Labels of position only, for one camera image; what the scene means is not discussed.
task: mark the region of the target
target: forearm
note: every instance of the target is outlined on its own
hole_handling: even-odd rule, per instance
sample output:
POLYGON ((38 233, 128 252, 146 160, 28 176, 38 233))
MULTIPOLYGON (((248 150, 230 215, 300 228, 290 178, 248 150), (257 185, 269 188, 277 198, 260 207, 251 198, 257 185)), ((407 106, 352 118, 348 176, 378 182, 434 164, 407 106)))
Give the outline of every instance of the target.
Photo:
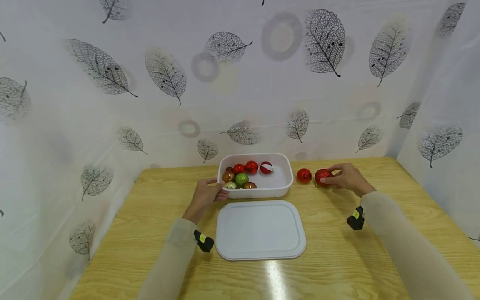
POLYGON ((361 205, 413 300, 474 299, 446 259, 389 196, 371 192, 362 197, 361 205))
POLYGON ((140 288, 137 300, 176 300, 187 266, 195 251, 196 225, 177 219, 170 229, 157 261, 140 288))

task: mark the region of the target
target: green ornament ball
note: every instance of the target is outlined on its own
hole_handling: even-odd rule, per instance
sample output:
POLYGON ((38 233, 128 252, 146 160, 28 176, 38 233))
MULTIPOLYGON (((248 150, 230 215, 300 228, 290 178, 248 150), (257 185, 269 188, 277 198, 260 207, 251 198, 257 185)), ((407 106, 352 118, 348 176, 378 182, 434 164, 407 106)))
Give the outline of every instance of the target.
POLYGON ((229 189, 229 190, 235 190, 237 188, 237 184, 234 183, 233 181, 229 181, 229 182, 225 183, 225 185, 223 187, 226 188, 226 189, 229 189))
POLYGON ((235 182, 237 183, 237 186, 243 186, 249 181, 248 175, 245 173, 239 173, 235 176, 235 182))

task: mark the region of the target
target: person's left hand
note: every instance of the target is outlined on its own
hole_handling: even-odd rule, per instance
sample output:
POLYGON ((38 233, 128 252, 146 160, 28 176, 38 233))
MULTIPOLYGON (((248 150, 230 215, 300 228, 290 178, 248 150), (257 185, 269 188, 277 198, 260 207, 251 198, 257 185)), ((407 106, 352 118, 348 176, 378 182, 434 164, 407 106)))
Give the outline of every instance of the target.
POLYGON ((225 201, 228 197, 228 191, 223 190, 224 182, 217 183, 215 186, 209 186, 216 182, 216 177, 201 179, 197 182, 195 192, 193 192, 192 202, 183 214, 184 219, 198 224, 207 208, 214 201, 225 201))

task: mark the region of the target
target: black wrist band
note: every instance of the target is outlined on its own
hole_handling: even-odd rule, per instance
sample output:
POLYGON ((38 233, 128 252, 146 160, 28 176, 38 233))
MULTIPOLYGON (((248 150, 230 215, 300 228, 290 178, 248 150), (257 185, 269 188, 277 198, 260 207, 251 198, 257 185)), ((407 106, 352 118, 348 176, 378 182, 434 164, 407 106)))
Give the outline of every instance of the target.
POLYGON ((353 215, 349 216, 347 219, 347 224, 352 227, 353 230, 360 230, 363 228, 363 223, 365 219, 363 218, 363 207, 360 205, 355 208, 353 215))
POLYGON ((193 236, 195 236, 195 239, 197 240, 197 245, 203 252, 210 252, 210 250, 213 248, 213 245, 215 244, 213 238, 205 236, 198 230, 195 230, 193 232, 193 236))

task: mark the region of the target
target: gold ornament ball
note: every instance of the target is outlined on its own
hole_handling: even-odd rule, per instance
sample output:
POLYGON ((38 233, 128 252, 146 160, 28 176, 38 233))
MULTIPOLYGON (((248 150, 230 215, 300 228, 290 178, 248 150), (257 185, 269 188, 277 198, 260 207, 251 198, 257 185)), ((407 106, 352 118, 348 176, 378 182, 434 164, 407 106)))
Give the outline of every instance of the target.
POLYGON ((233 173, 233 171, 227 171, 223 173, 222 179, 224 182, 233 181, 235 179, 235 173, 233 173))
POLYGON ((223 187, 226 188, 226 189, 229 189, 229 190, 234 190, 234 189, 237 188, 237 184, 234 183, 233 181, 229 181, 229 182, 225 183, 225 185, 223 187))
POLYGON ((249 182, 247 182, 243 185, 243 188, 244 189, 256 189, 257 185, 255 183, 249 181, 249 182))

